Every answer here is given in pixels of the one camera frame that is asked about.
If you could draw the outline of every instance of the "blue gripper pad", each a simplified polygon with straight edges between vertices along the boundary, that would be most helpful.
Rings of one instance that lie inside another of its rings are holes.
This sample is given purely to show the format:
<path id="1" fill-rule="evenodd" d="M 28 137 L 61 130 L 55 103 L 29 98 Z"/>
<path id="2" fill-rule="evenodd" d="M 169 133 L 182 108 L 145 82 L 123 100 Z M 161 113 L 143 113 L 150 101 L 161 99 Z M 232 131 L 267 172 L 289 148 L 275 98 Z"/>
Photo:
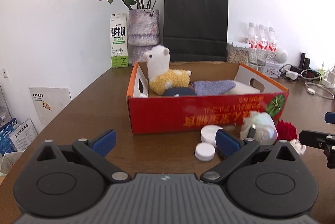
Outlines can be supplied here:
<path id="1" fill-rule="evenodd" d="M 111 129 L 89 142 L 89 147 L 101 157 L 105 157 L 116 145 L 116 132 Z"/>
<path id="2" fill-rule="evenodd" d="M 325 114 L 325 121 L 327 124 L 335 124 L 335 112 L 327 112 Z"/>
<path id="3" fill-rule="evenodd" d="M 224 129 L 219 129 L 216 132 L 215 142 L 217 148 L 226 157 L 233 155 L 244 146 L 243 141 L 231 135 Z"/>

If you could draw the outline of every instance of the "blue package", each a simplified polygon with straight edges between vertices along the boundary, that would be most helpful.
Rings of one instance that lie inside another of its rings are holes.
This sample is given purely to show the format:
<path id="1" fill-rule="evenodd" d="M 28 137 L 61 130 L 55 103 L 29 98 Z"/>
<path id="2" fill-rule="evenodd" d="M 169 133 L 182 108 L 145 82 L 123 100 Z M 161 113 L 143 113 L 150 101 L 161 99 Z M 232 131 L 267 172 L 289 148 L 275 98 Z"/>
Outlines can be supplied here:
<path id="1" fill-rule="evenodd" d="M 16 118 L 10 120 L 7 124 L 0 128 L 0 153 L 3 156 L 5 153 L 11 153 L 15 151 L 14 145 L 12 144 L 9 134 L 18 127 Z"/>

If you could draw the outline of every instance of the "water bottle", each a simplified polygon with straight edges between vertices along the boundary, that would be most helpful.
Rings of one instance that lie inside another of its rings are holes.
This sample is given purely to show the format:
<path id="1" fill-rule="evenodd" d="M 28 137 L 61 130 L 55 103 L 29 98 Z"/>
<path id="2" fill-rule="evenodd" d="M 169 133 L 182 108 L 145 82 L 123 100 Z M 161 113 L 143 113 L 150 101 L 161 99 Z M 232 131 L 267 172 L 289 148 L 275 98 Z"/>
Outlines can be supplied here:
<path id="1" fill-rule="evenodd" d="M 248 43 L 251 45 L 249 48 L 249 54 L 248 54 L 248 63 L 250 65 L 257 65 L 257 44 L 258 44 L 258 36 L 255 29 L 256 25 L 252 22 L 249 23 L 249 29 L 247 31 L 247 40 Z"/>
<path id="2" fill-rule="evenodd" d="M 269 27 L 269 34 L 268 34 L 269 46 L 268 46 L 268 59 L 274 60 L 276 56 L 276 49 L 277 49 L 277 39 L 274 35 L 274 28 Z"/>
<path id="3" fill-rule="evenodd" d="M 268 48 L 268 37 L 265 33 L 263 24 L 259 25 L 258 31 L 258 45 L 257 45 L 257 65 L 265 66 Z"/>

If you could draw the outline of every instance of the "red box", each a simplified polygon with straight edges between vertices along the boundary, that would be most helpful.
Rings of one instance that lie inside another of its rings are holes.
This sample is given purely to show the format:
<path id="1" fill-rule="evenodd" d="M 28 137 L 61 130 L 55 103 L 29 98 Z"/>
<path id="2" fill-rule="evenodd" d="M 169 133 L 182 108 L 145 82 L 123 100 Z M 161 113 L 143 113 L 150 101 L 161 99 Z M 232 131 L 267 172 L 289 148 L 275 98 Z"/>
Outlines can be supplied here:
<path id="1" fill-rule="evenodd" d="M 177 62 L 170 68 L 190 70 L 191 82 L 230 79 L 263 91 L 250 95 L 160 97 L 148 87 L 146 63 L 136 63 L 127 91 L 133 134 L 192 131 L 208 124 L 242 125 L 250 111 L 266 111 L 278 119 L 289 95 L 283 85 L 244 64 Z M 140 91 L 148 98 L 141 98 Z"/>

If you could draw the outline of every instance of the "white spherical speaker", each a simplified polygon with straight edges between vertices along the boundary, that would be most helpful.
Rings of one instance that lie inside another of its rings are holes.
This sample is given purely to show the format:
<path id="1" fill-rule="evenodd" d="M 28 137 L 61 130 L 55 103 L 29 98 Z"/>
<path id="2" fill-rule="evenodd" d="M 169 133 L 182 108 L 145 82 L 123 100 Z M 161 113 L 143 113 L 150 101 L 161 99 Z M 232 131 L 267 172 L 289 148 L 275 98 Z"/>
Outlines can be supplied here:
<path id="1" fill-rule="evenodd" d="M 287 59 L 289 58 L 289 55 L 287 54 L 287 51 L 283 48 L 277 48 L 276 49 L 276 56 L 274 60 L 279 63 L 285 63 Z"/>

